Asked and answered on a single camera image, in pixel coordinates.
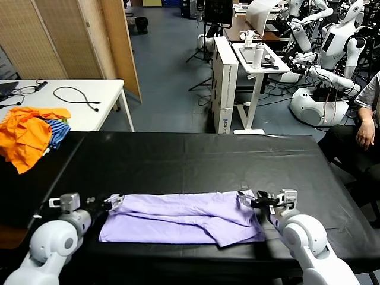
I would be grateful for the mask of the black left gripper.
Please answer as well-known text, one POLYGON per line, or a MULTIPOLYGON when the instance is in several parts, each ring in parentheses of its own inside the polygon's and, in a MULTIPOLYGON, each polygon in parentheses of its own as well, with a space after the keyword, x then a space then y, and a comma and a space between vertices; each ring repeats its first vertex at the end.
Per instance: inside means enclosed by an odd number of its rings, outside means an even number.
POLYGON ((122 205, 123 200, 122 194, 112 194, 110 197, 88 197, 86 199, 86 211, 89 213, 114 211, 122 205))

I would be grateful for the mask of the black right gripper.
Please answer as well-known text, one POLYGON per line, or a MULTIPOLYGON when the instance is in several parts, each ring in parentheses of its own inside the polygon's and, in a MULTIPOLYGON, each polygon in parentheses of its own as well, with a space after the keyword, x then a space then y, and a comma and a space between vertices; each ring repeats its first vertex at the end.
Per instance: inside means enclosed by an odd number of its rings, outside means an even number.
POLYGON ((275 214, 275 208, 279 205, 279 198, 270 198, 270 194, 266 191, 257 190, 258 198, 255 196, 245 194, 243 192, 237 193, 239 202, 246 207, 260 208, 269 214, 275 214))

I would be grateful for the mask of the person's bare hand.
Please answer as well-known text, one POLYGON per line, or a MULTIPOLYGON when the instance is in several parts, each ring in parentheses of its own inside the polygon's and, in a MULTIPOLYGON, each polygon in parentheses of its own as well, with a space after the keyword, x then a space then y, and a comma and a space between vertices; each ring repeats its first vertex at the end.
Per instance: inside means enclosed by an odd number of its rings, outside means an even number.
POLYGON ((364 150, 367 150, 370 145, 374 145, 375 123, 372 115, 373 112, 368 109, 360 109, 359 111, 361 125, 356 135, 356 142, 364 150))

